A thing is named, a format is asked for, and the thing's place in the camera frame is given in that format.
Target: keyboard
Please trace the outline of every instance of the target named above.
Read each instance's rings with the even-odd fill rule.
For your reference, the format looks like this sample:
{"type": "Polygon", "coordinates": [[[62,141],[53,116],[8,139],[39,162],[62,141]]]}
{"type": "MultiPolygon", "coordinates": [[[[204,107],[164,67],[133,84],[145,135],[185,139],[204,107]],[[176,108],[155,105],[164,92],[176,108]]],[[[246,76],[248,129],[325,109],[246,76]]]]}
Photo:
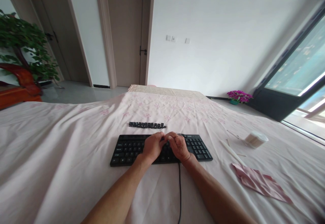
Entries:
{"type": "MultiPolygon", "coordinates": [[[[130,166],[138,154],[143,152],[145,140],[151,135],[120,135],[112,156],[110,166],[130,166]]],[[[185,138],[189,152],[193,153],[198,161],[213,160],[209,150],[202,141],[200,135],[182,135],[185,138]]],[[[167,142],[153,164],[177,163],[179,160],[167,142]]]]}

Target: potted plant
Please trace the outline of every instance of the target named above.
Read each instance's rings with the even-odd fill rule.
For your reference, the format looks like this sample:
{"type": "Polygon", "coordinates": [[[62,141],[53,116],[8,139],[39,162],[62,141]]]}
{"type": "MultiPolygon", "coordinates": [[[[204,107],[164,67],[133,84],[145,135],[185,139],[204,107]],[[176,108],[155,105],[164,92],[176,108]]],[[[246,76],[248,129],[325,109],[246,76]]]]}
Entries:
{"type": "Polygon", "coordinates": [[[0,48],[14,52],[16,56],[0,54],[0,60],[20,65],[30,71],[38,84],[45,80],[59,80],[56,63],[52,62],[45,45],[45,33],[36,24],[15,17],[16,13],[5,14],[0,10],[0,48]],[[34,59],[27,62],[22,50],[34,59]]]}
{"type": "Polygon", "coordinates": [[[250,99],[253,98],[252,95],[240,90],[230,91],[227,94],[231,99],[230,103],[233,105],[237,105],[238,103],[247,103],[250,99]]]}

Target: wooden chair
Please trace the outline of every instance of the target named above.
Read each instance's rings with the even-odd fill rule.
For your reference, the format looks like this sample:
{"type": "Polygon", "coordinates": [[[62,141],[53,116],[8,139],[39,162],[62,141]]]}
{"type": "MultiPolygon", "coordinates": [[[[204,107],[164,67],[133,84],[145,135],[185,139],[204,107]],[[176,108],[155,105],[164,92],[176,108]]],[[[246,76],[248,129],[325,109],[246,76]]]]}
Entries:
{"type": "Polygon", "coordinates": [[[15,86],[0,81],[0,109],[25,101],[42,102],[41,89],[36,86],[29,71],[21,66],[8,63],[0,63],[0,68],[13,73],[18,78],[20,85],[15,86]]]}

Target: toothpick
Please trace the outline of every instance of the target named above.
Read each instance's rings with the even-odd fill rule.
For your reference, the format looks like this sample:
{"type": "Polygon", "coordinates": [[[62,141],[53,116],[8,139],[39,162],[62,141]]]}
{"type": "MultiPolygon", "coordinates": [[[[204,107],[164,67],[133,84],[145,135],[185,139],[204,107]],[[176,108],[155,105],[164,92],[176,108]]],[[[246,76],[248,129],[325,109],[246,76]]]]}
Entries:
{"type": "Polygon", "coordinates": [[[234,135],[236,138],[241,139],[238,135],[233,134],[231,131],[227,129],[228,132],[230,132],[232,135],[234,135]]]}

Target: forearm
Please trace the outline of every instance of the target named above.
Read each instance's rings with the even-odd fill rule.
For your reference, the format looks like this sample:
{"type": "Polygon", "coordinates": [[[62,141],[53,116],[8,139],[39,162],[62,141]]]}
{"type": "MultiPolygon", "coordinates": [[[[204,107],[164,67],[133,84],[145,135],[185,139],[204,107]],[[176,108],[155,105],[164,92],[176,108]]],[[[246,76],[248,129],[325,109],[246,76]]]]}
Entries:
{"type": "Polygon", "coordinates": [[[200,165],[193,154],[183,165],[193,178],[216,223],[255,223],[221,184],[200,165]]]}
{"type": "Polygon", "coordinates": [[[140,154],[82,223],[124,223],[139,182],[150,165],[151,163],[140,154]]]}

